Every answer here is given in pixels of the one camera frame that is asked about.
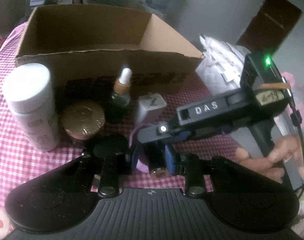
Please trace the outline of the person's right hand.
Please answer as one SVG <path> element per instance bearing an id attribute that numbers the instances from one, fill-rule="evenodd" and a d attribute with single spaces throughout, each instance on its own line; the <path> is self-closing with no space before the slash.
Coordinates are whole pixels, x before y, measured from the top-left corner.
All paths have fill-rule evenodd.
<path id="1" fill-rule="evenodd" d="M 300 176 L 304 178 L 302 145 L 298 135 L 287 135 L 280 138 L 266 158 L 252 159 L 249 153 L 240 147 L 236 149 L 235 155 L 240 165 L 279 183 L 283 181 L 285 170 L 277 168 L 276 163 L 293 159 Z"/>

